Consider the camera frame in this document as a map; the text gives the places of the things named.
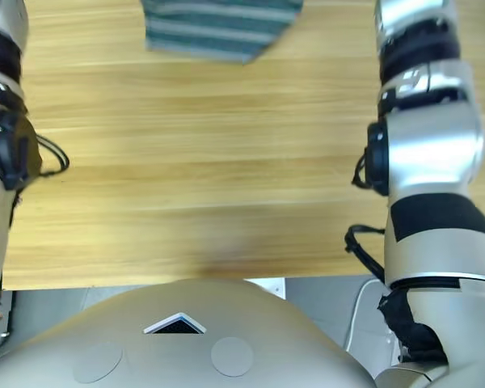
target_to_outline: green striped towel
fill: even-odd
[[[247,63],[293,23],[303,0],[141,0],[148,49]]]

